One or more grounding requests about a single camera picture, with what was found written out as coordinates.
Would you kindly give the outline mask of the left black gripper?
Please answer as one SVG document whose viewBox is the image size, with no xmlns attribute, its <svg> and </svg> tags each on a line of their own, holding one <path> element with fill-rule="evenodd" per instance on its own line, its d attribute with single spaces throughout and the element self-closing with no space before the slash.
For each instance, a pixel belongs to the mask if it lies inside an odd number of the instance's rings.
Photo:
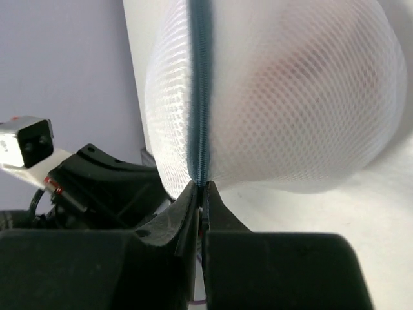
<svg viewBox="0 0 413 310">
<path fill-rule="evenodd" d="M 153 166 L 116 159 L 92 144 L 76 153 L 57 149 L 30 168 L 1 144 L 1 170 L 36 187 L 27 209 L 1 211 L 1 229 L 138 229 L 171 198 Z"/>
</svg>

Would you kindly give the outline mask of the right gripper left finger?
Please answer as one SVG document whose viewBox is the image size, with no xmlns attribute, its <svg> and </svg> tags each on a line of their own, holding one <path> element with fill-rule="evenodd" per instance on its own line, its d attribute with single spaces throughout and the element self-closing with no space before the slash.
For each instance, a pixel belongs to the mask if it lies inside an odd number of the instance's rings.
<svg viewBox="0 0 413 310">
<path fill-rule="evenodd" d="M 198 188 L 137 230 L 1 232 L 2 309 L 187 309 Z"/>
</svg>

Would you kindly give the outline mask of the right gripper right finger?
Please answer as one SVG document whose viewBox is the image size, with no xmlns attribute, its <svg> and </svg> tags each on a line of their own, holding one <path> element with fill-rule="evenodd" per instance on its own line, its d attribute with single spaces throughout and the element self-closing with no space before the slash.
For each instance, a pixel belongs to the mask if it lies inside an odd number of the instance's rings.
<svg viewBox="0 0 413 310">
<path fill-rule="evenodd" d="M 252 232 L 203 190 L 209 309 L 372 309 L 357 256 L 337 234 Z"/>
</svg>

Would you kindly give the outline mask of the mesh laundry bag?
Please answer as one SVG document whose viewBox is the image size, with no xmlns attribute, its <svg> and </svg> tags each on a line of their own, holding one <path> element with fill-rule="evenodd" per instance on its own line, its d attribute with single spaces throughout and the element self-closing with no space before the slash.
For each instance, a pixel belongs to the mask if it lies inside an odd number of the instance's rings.
<svg viewBox="0 0 413 310">
<path fill-rule="evenodd" d="M 145 109 L 165 190 L 321 192 L 396 138 L 411 72 L 401 1 L 169 1 Z"/>
</svg>

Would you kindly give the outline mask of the pink bra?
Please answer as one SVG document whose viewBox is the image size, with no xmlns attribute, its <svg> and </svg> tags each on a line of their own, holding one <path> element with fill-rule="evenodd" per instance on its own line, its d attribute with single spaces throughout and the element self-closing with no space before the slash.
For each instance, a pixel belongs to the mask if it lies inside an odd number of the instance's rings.
<svg viewBox="0 0 413 310">
<path fill-rule="evenodd" d="M 383 135 L 380 55 L 368 43 L 315 45 L 256 68 L 243 96 L 249 134 L 316 147 L 354 147 Z"/>
</svg>

